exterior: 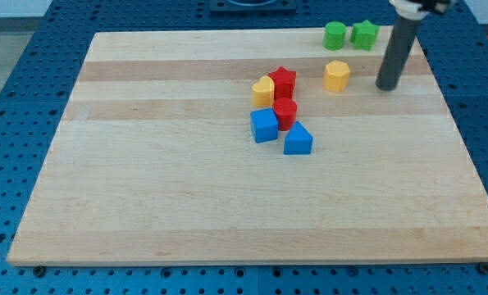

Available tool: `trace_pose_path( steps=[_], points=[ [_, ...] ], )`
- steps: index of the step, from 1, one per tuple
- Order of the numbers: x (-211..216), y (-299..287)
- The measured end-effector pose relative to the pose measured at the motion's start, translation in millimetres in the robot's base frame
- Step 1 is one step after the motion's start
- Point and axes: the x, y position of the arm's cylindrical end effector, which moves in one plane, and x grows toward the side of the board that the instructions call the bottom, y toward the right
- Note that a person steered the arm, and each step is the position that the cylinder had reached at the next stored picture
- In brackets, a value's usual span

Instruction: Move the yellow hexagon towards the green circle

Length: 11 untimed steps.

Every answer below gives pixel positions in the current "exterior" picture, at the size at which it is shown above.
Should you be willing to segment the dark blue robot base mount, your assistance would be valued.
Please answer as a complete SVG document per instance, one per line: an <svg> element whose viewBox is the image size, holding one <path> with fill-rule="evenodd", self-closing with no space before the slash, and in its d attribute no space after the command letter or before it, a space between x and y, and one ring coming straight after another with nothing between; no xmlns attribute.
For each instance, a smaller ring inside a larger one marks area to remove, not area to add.
<svg viewBox="0 0 488 295"><path fill-rule="evenodd" d="M293 12L297 9L296 0L207 0L206 4L211 14Z"/></svg>

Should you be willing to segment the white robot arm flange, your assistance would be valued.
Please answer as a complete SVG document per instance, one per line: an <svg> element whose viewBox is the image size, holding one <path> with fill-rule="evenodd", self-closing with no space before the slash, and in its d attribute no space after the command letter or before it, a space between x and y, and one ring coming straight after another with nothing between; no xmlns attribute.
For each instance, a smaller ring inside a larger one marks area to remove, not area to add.
<svg viewBox="0 0 488 295"><path fill-rule="evenodd" d="M422 20L428 14L444 15L457 0L389 0L397 14L407 20Z"/></svg>

